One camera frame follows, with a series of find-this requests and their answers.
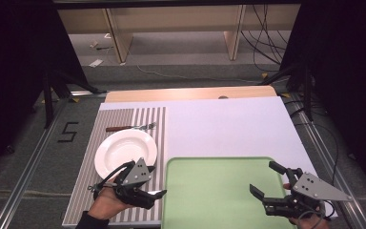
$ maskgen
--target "green tray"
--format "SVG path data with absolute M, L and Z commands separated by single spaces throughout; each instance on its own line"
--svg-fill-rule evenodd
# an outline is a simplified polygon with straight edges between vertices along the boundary
M 268 157 L 176 157 L 167 165 L 162 229 L 292 228 L 283 217 L 266 216 L 249 191 L 283 198 L 280 174 Z

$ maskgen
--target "black and white striped mat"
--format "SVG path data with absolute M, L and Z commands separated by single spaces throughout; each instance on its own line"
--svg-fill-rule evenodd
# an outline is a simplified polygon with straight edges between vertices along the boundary
M 101 181 L 94 168 L 94 156 L 100 144 L 112 133 L 106 133 L 106 127 L 143 125 L 156 122 L 153 130 L 148 130 L 157 146 L 158 155 L 152 172 L 152 179 L 142 186 L 144 191 L 156 191 L 164 188 L 165 169 L 165 125 L 166 108 L 119 109 L 99 111 L 95 120 L 91 139 L 82 162 L 79 176 L 73 189 L 70 204 L 62 225 L 74 226 L 78 223 L 82 212 L 89 210 L 93 203 L 92 193 L 87 188 Z M 147 225 L 160 223 L 162 216 L 162 199 L 155 202 L 151 210 L 142 208 L 127 209 L 111 219 L 110 225 Z

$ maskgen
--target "black mount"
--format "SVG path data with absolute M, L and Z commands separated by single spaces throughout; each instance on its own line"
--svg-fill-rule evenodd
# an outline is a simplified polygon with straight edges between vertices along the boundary
M 263 82 L 259 83 L 258 85 L 270 85 L 274 83 L 279 78 L 285 75 L 291 75 L 289 82 L 287 83 L 287 88 L 289 91 L 297 90 L 298 87 L 302 84 L 303 87 L 303 107 L 297 110 L 293 115 L 298 114 L 300 112 L 305 112 L 305 115 L 308 116 L 309 120 L 312 122 L 312 112 L 311 112 L 311 92 L 312 92 L 312 76 L 308 65 L 306 63 L 299 63 L 295 62 L 294 64 L 290 65 L 289 67 L 280 70 L 278 73 L 275 73 L 272 76 L 266 77 Z

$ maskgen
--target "floor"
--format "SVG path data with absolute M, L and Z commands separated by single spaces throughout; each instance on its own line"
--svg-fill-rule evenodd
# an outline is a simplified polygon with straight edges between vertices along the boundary
M 274 45 L 280 53 L 274 54 L 272 48 L 257 42 L 257 47 L 269 55 L 273 60 L 280 61 L 280 55 L 284 53 L 286 40 L 288 41 L 290 31 L 270 31 L 269 35 L 274 41 Z M 250 33 L 244 31 L 246 37 L 252 44 L 256 44 L 256 40 L 250 37 Z M 252 36 L 258 37 L 259 31 L 252 31 Z M 254 52 L 247 40 L 241 36 L 239 50 L 235 61 L 231 61 L 227 55 L 224 37 L 222 32 L 170 32 L 170 33 L 138 33 L 134 35 L 130 53 L 126 63 L 117 63 L 112 41 L 105 37 L 106 34 L 73 34 L 70 35 L 71 42 L 75 48 L 81 65 L 89 77 L 90 81 L 107 77 L 105 73 L 99 73 L 101 67 L 125 67 L 126 71 L 136 70 L 142 72 L 144 76 L 137 76 L 129 79 L 123 76 L 122 80 L 129 82 L 127 86 L 113 86 L 108 83 L 108 87 L 120 87 L 121 90 L 136 89 L 140 87 L 192 87 L 193 79 L 203 79 L 206 86 L 226 86 L 226 85 L 254 85 L 262 79 L 262 73 L 272 74 L 278 69 L 272 60 L 265 56 Z M 91 48 L 90 45 L 96 41 L 98 44 Z M 268 43 L 268 38 L 263 34 L 259 41 Z M 89 65 L 97 60 L 103 62 L 96 68 Z M 259 71 L 258 75 L 254 75 L 246 82 L 235 79 L 234 82 L 225 81 L 223 76 L 211 77 L 203 72 L 206 67 L 215 66 L 216 69 L 221 68 L 228 71 L 232 68 L 233 72 L 238 68 L 252 65 L 266 71 Z M 158 83 L 155 86 L 144 85 L 152 77 L 168 77 L 168 82 Z M 274 88 L 279 92 L 286 92 L 286 77 L 280 79 L 280 82 L 274 83 Z M 83 91 L 70 86 L 73 91 Z M 302 99 L 302 94 L 291 94 L 291 97 L 283 96 L 283 102 L 286 103 L 289 114 L 292 114 L 299 108 L 299 103 L 292 102 Z M 72 184 L 69 180 L 73 180 L 77 175 L 80 163 L 71 163 L 72 161 L 81 161 L 83 152 L 86 149 L 86 139 L 89 139 L 88 132 L 82 132 L 83 137 L 79 137 L 72 145 L 61 145 L 61 150 L 53 148 L 51 142 L 57 142 L 58 139 L 64 137 L 61 135 L 63 129 L 58 124 L 52 130 L 43 130 L 44 125 L 44 104 L 42 98 L 36 101 L 34 107 L 37 115 L 31 115 L 28 123 L 19 132 L 19 136 L 14 142 L 16 152 L 13 155 L 3 156 L 0 158 L 0 212 L 4 209 L 7 200 L 10 199 L 10 192 L 18 185 L 20 177 L 25 176 L 24 168 L 28 167 L 29 159 L 34 156 L 36 146 L 43 146 L 49 152 L 53 152 L 50 156 L 42 156 L 36 161 L 33 170 L 30 171 L 30 177 L 26 180 L 24 196 L 21 201 L 14 203 L 14 216 L 9 217 L 10 228 L 35 228 L 41 227 L 43 222 L 45 228 L 61 228 L 61 221 L 65 213 L 69 198 L 71 196 Z M 95 112 L 87 113 L 86 111 L 97 111 L 97 106 L 104 100 L 104 97 L 91 97 L 90 99 L 81 99 L 79 103 L 66 101 L 58 101 L 55 105 L 56 111 L 63 110 L 65 116 L 60 116 L 58 122 L 65 124 L 73 120 L 83 120 L 80 125 L 86 125 L 83 128 L 89 129 L 95 119 Z M 296 115 L 293 119 L 295 128 L 298 130 L 300 138 L 305 145 L 311 161 L 313 162 L 319 176 L 325 180 L 332 179 L 333 162 L 331 159 L 338 157 L 336 167 L 336 185 L 342 187 L 346 185 L 350 188 L 356 198 L 355 205 L 337 205 L 336 211 L 339 215 L 332 222 L 332 228 L 366 228 L 366 177 L 359 169 L 358 164 L 347 154 L 347 146 L 341 140 L 340 134 L 336 131 L 336 127 L 331 122 L 328 114 L 325 113 L 324 107 L 319 103 L 317 97 L 313 99 L 314 108 L 314 126 L 311 124 L 302 124 L 308 122 L 304 113 Z M 42 135 L 50 135 L 47 144 L 41 143 Z M 66 168 L 67 172 L 61 173 L 52 169 L 52 165 L 56 164 L 61 168 Z M 34 212 L 43 212 L 38 214 L 38 219 L 33 219 Z

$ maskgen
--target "metal frame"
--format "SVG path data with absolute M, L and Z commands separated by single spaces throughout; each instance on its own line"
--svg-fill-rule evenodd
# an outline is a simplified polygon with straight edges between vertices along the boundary
M 293 94 L 293 97 L 295 100 L 301 99 L 297 94 Z M 299 116 L 303 122 L 310 123 L 308 117 L 304 113 L 300 113 Z M 313 124 L 305 125 L 305 129 L 311 141 L 313 142 L 326 171 L 329 174 L 332 174 L 334 171 L 335 159 L 330 154 L 325 142 Z M 361 205 L 355 198 L 352 189 L 347 184 L 347 181 L 345 180 L 339 168 L 336 168 L 335 172 L 335 187 L 353 197 L 353 201 L 344 202 L 344 206 L 356 228 L 366 229 L 366 216 L 364 215 Z

